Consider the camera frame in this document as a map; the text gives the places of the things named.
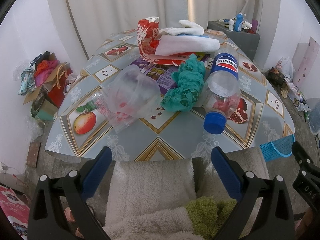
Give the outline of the clear plastic Pepsi bottle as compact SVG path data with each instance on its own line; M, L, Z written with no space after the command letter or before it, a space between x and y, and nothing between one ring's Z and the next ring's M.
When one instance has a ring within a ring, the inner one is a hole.
M231 45L222 44L214 53L201 96L206 112L204 129L211 134L221 134L240 102L239 54Z

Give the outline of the clear plastic zip bag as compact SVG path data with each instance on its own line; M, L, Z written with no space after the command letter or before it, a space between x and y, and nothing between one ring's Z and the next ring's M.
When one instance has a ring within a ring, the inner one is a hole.
M119 133L136 120L151 115L161 101L161 91L155 80L132 64L95 93L92 100L97 111Z

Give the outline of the teal plastic bag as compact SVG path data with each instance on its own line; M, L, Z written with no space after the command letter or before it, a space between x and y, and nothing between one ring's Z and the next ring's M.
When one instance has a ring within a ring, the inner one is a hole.
M206 68L196 55L191 54L189 58L180 64L178 71L171 74L177 87L168 90L161 106L167 111L187 112L190 111L202 92Z

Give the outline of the purple snack wrapper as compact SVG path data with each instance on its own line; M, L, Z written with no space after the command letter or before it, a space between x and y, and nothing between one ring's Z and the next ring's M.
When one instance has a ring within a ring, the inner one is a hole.
M142 59L138 53L129 53L129 59L133 60L131 64L137 65L144 75L156 81L162 97L165 96L168 90L177 87L171 74L178 71L179 65L149 63Z

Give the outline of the white cloth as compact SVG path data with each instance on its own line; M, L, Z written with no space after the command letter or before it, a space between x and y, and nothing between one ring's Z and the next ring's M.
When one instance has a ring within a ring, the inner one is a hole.
M204 28L195 22L189 20L179 20L179 24L182 27L179 28L164 28L159 31L160 34L168 34L172 36L176 35L195 35L201 36L204 34Z

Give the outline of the white foam sheet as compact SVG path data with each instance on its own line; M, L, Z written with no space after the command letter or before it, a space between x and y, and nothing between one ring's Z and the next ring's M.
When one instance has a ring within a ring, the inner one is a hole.
M204 36L163 35L156 48L155 55L169 56L192 52L214 52L220 49L217 39Z

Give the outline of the red printed snack bag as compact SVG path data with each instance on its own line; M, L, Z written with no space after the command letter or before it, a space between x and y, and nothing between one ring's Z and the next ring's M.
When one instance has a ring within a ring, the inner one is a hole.
M137 41L139 46L140 57L154 64L166 64L179 66L184 62L191 53L172 54L169 56L158 56L155 54L159 45L159 17L147 17L138 21Z

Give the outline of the blue plastic trash basket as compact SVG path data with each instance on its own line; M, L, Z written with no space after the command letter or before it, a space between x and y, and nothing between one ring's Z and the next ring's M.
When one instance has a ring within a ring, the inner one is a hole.
M278 158L288 158L292 155L292 144L295 142L295 135L288 135L281 139L260 145L261 152L266 162Z

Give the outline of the pink floral bag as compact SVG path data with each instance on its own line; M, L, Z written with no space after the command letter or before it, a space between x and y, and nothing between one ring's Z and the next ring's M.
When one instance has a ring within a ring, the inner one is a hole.
M19 236L28 239L30 209L12 189L4 186L1 186L1 208Z

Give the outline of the brick on floor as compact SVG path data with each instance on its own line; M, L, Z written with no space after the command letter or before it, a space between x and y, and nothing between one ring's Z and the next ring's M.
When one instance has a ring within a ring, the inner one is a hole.
M37 167L37 160L40 152L41 143L31 142L27 155L27 165L33 168Z

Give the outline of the green fleece cuff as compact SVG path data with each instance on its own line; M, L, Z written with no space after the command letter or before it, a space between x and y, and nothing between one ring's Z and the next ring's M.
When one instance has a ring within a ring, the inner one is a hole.
M235 208L237 201L229 198L216 201L213 197L200 197L186 206L196 235L213 239Z

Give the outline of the fruit pattern tablecloth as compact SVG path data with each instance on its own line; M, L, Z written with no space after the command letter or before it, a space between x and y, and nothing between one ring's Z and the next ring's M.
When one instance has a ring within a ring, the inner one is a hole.
M172 160L205 156L216 146L233 152L294 134L288 110L253 61L224 32L207 30L206 34L232 45L239 54L241 101L222 134L204 130L206 113L201 107L170 112L158 106L150 116L119 133L93 107L92 96L131 64L129 53L139 55L137 33L131 29L108 37L89 58L85 77L60 106L46 152L77 163L81 158L95 158L102 147L108 146L114 160Z

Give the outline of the white fleece robe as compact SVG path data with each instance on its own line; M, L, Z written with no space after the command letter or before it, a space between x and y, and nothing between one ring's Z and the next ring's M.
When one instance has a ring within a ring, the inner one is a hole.
M200 197L230 198L208 155L115 162L89 204L111 239L204 239L185 208Z

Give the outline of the dark brown box on floor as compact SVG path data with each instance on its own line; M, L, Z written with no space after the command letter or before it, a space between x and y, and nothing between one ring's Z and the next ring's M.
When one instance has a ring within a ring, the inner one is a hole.
M270 83L280 87L285 82L285 76L276 68L271 68L268 71L267 79L270 81Z

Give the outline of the white plastic shopping bag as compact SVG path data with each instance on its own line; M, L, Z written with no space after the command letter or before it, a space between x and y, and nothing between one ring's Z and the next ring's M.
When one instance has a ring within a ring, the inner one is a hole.
M290 81L293 80L293 76L295 74L295 68L293 66L291 58L282 57L278 63L276 64L276 70L281 72L285 77L287 77Z

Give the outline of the pink patterned rolled sheet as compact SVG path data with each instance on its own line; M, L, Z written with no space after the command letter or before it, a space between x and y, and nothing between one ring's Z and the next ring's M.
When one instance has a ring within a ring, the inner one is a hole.
M293 83L301 89L304 81L311 72L312 67L319 54L319 44L317 41L310 37L308 43L297 44L296 51L293 56L293 66L296 70L293 75Z

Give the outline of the pile of bags and boxes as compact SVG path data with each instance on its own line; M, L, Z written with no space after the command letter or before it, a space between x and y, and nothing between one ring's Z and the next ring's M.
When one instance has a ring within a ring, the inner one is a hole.
M30 105L32 118L54 119L65 98L65 88L72 73L67 62L61 63L49 51L38 55L22 70L18 94L24 97L24 105Z

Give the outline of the dark grey cabinet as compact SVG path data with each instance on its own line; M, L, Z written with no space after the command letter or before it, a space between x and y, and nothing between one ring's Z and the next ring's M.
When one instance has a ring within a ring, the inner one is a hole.
M251 60L254 59L260 41L259 34L230 31L215 21L208 21L208 29L224 32Z

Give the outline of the purple box on cabinet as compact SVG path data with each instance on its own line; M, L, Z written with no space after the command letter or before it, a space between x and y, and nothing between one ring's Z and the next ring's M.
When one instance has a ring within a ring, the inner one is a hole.
M253 31L254 34L257 33L257 28L258 28L259 21L258 20L252 20L252 27L251 31Z

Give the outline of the small white bottle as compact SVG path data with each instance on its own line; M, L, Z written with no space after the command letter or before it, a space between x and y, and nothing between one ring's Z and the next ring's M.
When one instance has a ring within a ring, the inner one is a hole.
M228 30L229 31L233 31L233 29L234 29L234 20L230 19L229 20L229 28L228 28Z

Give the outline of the blue lotion bottle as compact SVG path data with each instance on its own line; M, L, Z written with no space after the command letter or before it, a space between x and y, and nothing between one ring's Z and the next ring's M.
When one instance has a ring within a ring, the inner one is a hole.
M236 16L234 31L237 31L237 32L241 31L243 21L244 21L244 14L239 12Z

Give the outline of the white curtain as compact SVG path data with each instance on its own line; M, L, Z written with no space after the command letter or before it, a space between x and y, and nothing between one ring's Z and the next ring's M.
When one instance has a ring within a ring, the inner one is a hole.
M238 12L258 20L260 42L255 62L267 62L280 13L280 0L48 0L67 60L81 68L108 36L134 29L140 19L158 16L160 26L176 27L190 20L206 27L209 21Z

